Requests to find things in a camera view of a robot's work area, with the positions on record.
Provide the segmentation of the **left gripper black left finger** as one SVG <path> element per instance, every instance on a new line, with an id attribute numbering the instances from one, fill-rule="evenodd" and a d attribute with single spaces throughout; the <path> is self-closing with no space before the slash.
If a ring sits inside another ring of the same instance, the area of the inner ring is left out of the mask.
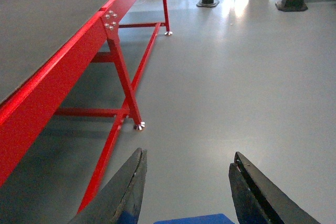
<path id="1" fill-rule="evenodd" d="M 137 148 L 95 198 L 70 223 L 138 223 L 147 150 Z"/>

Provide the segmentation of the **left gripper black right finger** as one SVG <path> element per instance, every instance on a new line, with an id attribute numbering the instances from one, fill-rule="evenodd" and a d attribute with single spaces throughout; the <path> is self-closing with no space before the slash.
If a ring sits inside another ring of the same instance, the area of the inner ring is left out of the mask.
<path id="1" fill-rule="evenodd" d="M 242 153 L 235 153 L 228 177 L 239 223 L 318 223 Z"/>

